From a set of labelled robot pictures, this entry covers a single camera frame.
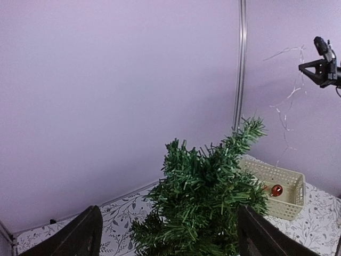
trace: christmas ornament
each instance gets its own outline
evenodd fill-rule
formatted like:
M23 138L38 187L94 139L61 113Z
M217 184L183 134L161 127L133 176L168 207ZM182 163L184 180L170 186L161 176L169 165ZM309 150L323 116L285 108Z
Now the christmas ornament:
M271 196L280 196L283 193L283 188L281 185L275 185L271 189Z

